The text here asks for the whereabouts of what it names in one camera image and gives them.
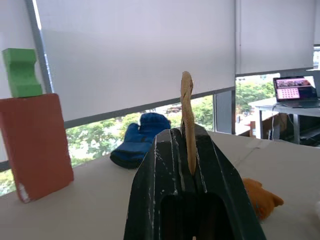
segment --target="white table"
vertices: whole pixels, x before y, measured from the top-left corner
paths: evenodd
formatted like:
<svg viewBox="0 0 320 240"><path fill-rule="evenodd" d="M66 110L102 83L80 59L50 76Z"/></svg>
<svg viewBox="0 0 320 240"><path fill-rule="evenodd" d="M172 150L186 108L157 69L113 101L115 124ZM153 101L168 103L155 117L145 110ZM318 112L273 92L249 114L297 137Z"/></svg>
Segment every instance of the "white table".
<svg viewBox="0 0 320 240"><path fill-rule="evenodd" d="M267 239L320 239L320 149L221 133L212 139L242 177L284 199L262 223ZM103 157L76 167L74 174L70 186L35 202L21 203L15 192L0 197L1 239L123 239L135 170Z"/></svg>
<svg viewBox="0 0 320 240"><path fill-rule="evenodd" d="M276 105L276 98L268 98L260 101L250 102L249 105L255 108L255 136L262 139L262 111L274 111L282 114L293 115L294 143L300 143L300 119L299 115L320 118L320 108L291 108L283 105Z"/></svg>

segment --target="blue mitten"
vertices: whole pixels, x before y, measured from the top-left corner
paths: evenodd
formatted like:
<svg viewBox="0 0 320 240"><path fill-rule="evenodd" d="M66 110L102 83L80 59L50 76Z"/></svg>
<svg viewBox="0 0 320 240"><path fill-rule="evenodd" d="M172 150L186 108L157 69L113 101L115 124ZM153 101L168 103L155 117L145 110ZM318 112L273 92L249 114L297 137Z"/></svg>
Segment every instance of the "blue mitten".
<svg viewBox="0 0 320 240"><path fill-rule="evenodd" d="M131 123L125 132L124 142L111 152L110 159L115 164L126 169L139 167L155 136L165 129L170 129L170 121L154 112L144 113L140 124L141 126Z"/></svg>

